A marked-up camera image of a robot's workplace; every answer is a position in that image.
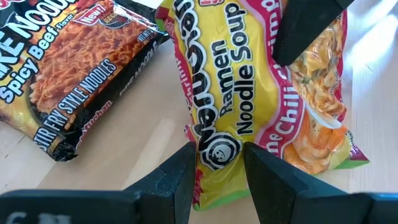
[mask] pink package stripe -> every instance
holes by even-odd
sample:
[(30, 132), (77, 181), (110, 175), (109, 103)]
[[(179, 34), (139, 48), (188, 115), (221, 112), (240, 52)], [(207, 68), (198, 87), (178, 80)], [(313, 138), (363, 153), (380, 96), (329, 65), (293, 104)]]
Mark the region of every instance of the pink package stripe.
[(284, 148), (298, 135), (304, 115), (304, 101), (288, 81), (289, 72), (272, 59), (272, 45), (275, 43), (279, 22), (282, 19), (282, 5), (279, 1), (241, 0), (241, 4), (253, 14), (264, 29), (267, 63), (279, 90), (279, 106), (275, 116), (256, 137), (256, 143), (282, 157)]

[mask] red and black noodle package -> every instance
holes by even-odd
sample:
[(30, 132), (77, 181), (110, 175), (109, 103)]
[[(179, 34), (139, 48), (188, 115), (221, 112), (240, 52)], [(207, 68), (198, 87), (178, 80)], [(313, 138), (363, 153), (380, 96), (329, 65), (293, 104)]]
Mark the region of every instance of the red and black noodle package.
[(0, 119), (73, 159), (165, 38), (153, 20), (130, 0), (0, 0)]

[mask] noodle image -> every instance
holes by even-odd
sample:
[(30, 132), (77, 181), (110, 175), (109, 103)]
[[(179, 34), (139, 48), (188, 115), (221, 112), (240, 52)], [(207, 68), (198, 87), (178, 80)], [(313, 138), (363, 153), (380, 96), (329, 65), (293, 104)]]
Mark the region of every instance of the noodle image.
[[(87, 10), (80, 11), (75, 18)], [(99, 22), (86, 26), (71, 21), (59, 33), (44, 58), (38, 61), (42, 69), (30, 86), (30, 102), (40, 112), (50, 113), (104, 58), (123, 68), (143, 48), (144, 44), (137, 40), (137, 36), (145, 29), (137, 22), (110, 29)]]

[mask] ramen noodle package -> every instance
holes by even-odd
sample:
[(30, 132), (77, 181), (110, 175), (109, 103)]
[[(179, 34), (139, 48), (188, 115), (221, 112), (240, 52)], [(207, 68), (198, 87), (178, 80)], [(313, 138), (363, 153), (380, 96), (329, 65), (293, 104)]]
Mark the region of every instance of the ramen noodle package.
[(367, 163), (341, 124), (339, 15), (289, 67), (272, 59), (282, 0), (165, 0), (157, 22), (175, 44), (198, 146), (194, 207), (248, 195), (243, 143), (254, 142), (309, 174)]
[(154, 13), (130, 0), (0, 0), (0, 119), (56, 161), (76, 157), (165, 37)]

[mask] black plastic part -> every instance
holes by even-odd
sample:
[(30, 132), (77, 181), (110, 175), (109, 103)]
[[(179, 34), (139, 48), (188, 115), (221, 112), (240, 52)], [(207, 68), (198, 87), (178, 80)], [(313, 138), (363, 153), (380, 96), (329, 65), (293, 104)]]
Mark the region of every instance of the black plastic part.
[(253, 143), (245, 143), (243, 153), (262, 224), (398, 223), (398, 195), (350, 195)]
[(0, 197), (0, 223), (186, 224), (195, 185), (188, 143), (125, 191), (19, 190)]
[(282, 16), (272, 57), (290, 65), (354, 0), (290, 0)]

